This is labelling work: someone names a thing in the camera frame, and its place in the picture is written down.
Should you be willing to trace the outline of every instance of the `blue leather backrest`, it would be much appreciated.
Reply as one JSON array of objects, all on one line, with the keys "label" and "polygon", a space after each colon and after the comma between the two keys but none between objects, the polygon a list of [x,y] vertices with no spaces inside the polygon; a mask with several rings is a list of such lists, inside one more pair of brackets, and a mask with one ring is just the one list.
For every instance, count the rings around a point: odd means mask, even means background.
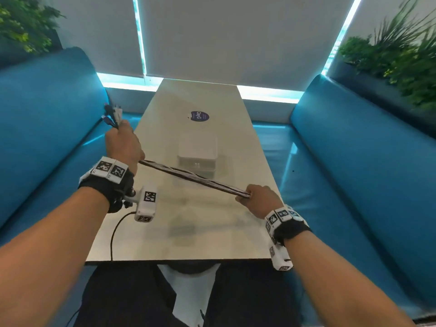
[{"label": "blue leather backrest", "polygon": [[79,48],[0,72],[0,227],[90,131],[107,102]]},{"label": "blue leather backrest", "polygon": [[291,122],[436,307],[436,140],[322,75]]}]

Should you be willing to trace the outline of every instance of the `tabletop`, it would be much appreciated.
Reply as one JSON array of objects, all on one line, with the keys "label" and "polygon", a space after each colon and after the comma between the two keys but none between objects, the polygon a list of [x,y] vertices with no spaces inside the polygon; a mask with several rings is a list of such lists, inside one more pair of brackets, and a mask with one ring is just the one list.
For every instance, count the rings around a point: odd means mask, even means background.
[{"label": "tabletop", "polygon": [[[197,111],[202,121],[191,120]],[[177,167],[179,138],[193,130],[217,137],[214,180],[241,189],[249,183],[267,185],[279,192],[236,86],[164,79],[135,133],[146,159]],[[134,188],[147,183],[158,190],[155,218],[141,223],[131,215],[121,222],[113,239],[114,260],[270,258],[264,221],[233,195],[139,165]],[[106,215],[87,262],[110,260],[112,232],[135,208]]]}]

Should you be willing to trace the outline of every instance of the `black planter box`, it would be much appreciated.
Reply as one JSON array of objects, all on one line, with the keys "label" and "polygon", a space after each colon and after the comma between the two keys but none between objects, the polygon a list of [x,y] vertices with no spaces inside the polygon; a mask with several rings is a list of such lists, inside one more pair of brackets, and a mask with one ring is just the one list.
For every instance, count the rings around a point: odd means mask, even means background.
[{"label": "black planter box", "polygon": [[358,73],[341,56],[333,61],[328,76],[359,96],[387,110],[402,121],[436,139],[436,111],[416,108],[386,80]]},{"label": "black planter box", "polygon": [[[55,30],[51,30],[47,36],[52,39],[50,52],[62,50],[62,44]],[[17,43],[7,38],[0,37],[0,70],[9,66],[31,60],[38,57],[35,54],[26,53]]]}]

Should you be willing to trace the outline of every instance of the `person's right arm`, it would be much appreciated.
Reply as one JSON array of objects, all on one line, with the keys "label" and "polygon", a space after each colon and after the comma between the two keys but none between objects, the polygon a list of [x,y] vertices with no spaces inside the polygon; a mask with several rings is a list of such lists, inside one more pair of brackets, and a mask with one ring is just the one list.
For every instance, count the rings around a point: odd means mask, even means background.
[{"label": "person's right arm", "polygon": [[[250,199],[236,200],[260,219],[283,206],[277,194],[266,186],[249,185],[247,191]],[[284,243],[326,326],[415,326],[384,292],[310,231],[285,239]]]}]

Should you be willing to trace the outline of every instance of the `artificial plant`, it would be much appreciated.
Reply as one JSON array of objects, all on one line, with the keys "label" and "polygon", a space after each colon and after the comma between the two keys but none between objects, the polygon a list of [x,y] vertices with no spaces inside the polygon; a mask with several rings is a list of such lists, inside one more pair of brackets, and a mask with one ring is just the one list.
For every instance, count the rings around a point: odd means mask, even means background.
[{"label": "artificial plant", "polygon": [[418,1],[404,1],[394,18],[385,18],[374,35],[349,38],[339,53],[358,71],[386,78],[414,106],[436,111],[434,10],[419,20],[412,17]]},{"label": "artificial plant", "polygon": [[28,53],[46,53],[52,45],[47,34],[57,27],[55,19],[61,16],[39,0],[0,0],[0,36]]}]

